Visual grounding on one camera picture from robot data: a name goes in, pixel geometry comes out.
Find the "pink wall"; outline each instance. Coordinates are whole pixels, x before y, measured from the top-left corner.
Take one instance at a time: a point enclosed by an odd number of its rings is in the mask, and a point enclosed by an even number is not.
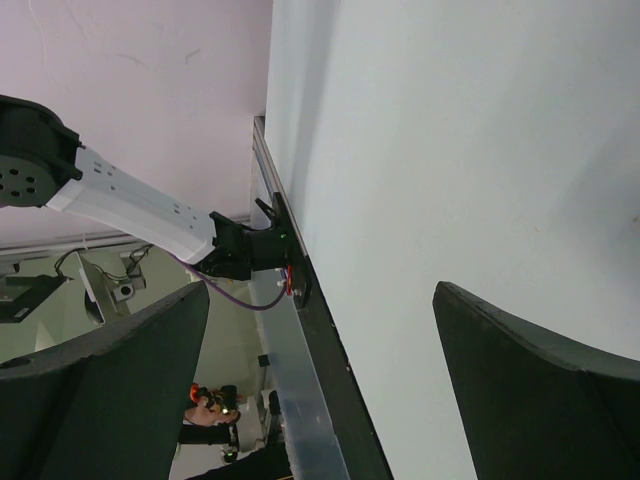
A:
[[[252,118],[265,108],[269,0],[0,3],[0,93],[46,105],[84,143],[182,201],[249,211]],[[0,245],[103,231],[0,212]]]

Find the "purple cable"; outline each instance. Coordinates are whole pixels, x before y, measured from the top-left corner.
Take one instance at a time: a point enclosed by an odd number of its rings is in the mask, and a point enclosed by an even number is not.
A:
[[[202,273],[197,271],[195,268],[193,268],[191,265],[188,265],[188,264],[186,264],[184,262],[181,262],[177,258],[176,258],[176,261],[180,265],[182,265],[184,268],[186,268],[189,272],[191,272],[193,275],[198,277],[200,280],[204,281],[204,283],[206,283],[208,286],[213,288],[220,295],[225,297],[227,300],[232,301],[233,303],[235,303],[239,307],[246,308],[247,310],[251,310],[251,311],[254,311],[254,312],[264,312],[265,310],[272,309],[273,307],[275,307],[280,302],[280,300],[282,300],[282,297],[284,297],[284,294],[287,291],[287,287],[286,286],[282,287],[282,291],[276,297],[276,299],[273,302],[271,302],[271,303],[269,303],[267,305],[251,305],[249,303],[243,302],[242,300],[238,300],[233,295],[225,292],[223,289],[221,289],[219,286],[217,286],[209,277],[203,275]]]

